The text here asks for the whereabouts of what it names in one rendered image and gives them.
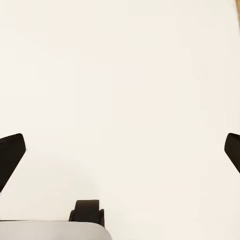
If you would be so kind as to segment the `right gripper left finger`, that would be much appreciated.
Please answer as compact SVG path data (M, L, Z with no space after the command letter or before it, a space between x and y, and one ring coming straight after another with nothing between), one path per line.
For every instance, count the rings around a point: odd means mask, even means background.
M0 138L0 193L26 152L21 133Z

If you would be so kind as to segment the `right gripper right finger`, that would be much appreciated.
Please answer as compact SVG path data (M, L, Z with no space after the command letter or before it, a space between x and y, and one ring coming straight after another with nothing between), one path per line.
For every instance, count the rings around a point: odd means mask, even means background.
M240 135L230 132L227 135L224 151L240 172Z

